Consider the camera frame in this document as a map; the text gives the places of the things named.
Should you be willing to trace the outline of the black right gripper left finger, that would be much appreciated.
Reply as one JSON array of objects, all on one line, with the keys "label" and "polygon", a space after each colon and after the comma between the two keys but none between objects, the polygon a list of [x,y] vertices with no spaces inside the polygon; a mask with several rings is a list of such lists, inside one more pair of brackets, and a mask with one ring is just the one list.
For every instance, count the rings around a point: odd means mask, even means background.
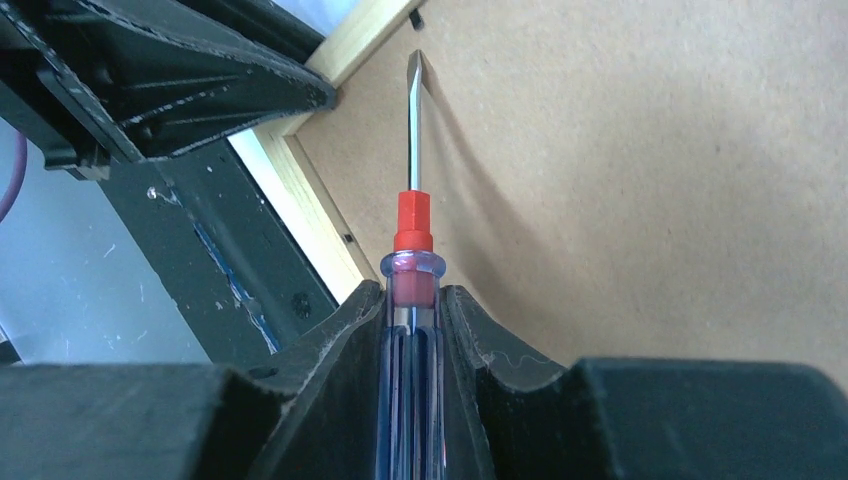
[{"label": "black right gripper left finger", "polygon": [[5,479],[370,479],[384,295],[362,282],[248,371],[211,364],[1,371]]}]

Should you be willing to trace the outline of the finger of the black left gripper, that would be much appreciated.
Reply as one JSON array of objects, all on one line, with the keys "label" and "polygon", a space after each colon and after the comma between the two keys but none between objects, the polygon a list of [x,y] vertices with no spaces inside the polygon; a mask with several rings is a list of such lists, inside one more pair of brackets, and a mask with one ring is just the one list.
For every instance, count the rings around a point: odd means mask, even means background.
[{"label": "finger of the black left gripper", "polygon": [[305,63],[324,36],[273,1],[179,0],[179,3],[298,63]]},{"label": "finger of the black left gripper", "polygon": [[171,160],[332,108],[335,89],[306,62],[179,1],[1,5],[1,115],[49,169]]}]

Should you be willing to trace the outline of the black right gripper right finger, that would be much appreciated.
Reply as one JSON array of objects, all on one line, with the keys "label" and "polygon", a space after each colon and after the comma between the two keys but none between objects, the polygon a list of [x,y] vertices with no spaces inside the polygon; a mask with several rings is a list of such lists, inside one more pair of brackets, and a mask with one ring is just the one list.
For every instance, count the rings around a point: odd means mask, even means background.
[{"label": "black right gripper right finger", "polygon": [[803,364],[563,366],[461,286],[441,292],[451,479],[843,479],[847,398]]}]

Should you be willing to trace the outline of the blue red screwdriver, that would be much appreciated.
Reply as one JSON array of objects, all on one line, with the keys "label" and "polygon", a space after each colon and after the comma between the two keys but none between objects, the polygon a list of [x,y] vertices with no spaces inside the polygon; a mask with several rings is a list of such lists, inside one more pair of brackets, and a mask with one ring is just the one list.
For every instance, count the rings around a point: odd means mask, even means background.
[{"label": "blue red screwdriver", "polygon": [[380,343],[375,476],[442,479],[444,340],[439,313],[446,263],[434,251],[431,197],[423,189],[422,103],[430,75],[420,50],[408,61],[408,174],[398,195],[393,252],[381,262],[386,279]]}]

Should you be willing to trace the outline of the wooden picture frame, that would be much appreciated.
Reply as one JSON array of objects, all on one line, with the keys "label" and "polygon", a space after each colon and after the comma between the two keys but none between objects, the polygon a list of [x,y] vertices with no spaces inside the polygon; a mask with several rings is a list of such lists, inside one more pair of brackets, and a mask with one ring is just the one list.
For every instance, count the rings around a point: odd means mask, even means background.
[{"label": "wooden picture frame", "polygon": [[337,299],[407,181],[446,281],[552,359],[781,360],[847,381],[843,1],[358,4],[315,69],[337,106],[231,140]]}]

